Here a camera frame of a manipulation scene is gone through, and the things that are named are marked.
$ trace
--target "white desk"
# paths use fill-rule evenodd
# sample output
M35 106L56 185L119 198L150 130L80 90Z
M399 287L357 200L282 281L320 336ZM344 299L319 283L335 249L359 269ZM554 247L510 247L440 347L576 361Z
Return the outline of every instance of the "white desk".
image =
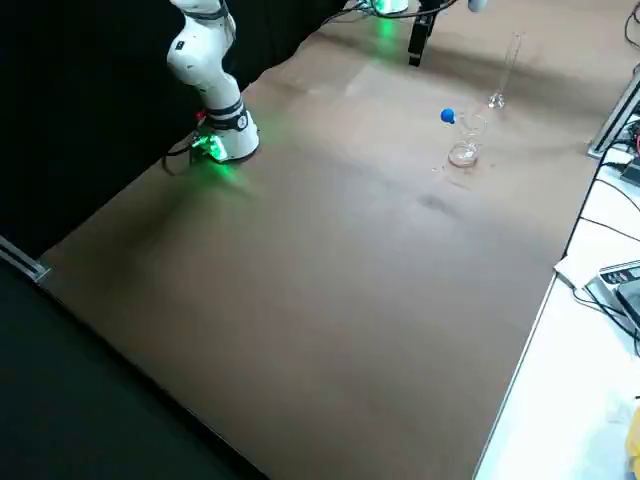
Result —
M604 162L624 162L611 150ZM598 178L640 205L640 189L611 168ZM640 212L596 182L582 216L640 237ZM640 259L640 243L580 220L569 255L601 266ZM555 276L538 313L476 480L629 479L624 441L640 395L633 341L604 314L576 302Z

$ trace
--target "yellow object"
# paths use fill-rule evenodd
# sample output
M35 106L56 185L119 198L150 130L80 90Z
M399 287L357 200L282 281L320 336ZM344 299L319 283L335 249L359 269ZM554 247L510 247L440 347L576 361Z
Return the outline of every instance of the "yellow object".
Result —
M631 457L631 470L640 480L640 408L636 410L631 422L631 431L627 437L627 452Z

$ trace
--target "blue ball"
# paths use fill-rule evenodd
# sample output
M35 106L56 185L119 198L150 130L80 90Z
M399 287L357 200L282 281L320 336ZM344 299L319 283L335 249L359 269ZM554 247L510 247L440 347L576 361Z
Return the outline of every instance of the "blue ball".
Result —
M453 125L454 123L456 123L456 112L454 112L451 108L445 108L442 113L440 113L440 120Z

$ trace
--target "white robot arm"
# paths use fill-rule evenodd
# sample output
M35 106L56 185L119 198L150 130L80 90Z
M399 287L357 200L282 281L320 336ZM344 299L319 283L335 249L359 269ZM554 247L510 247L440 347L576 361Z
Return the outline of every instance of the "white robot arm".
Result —
M235 22L224 0L170 0L185 17L171 43L167 63L183 83L195 87L207 115L203 137L219 162L248 157L259 145L258 129L244 106L236 80L222 69L235 39Z

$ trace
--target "black curtain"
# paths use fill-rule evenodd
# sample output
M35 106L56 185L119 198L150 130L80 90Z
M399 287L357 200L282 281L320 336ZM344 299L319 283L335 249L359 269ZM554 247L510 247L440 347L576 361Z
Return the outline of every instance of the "black curtain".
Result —
M241 88L293 55L344 0L228 0L225 66ZM0 235L40 256L194 126L166 67L183 17L167 0L3 4Z

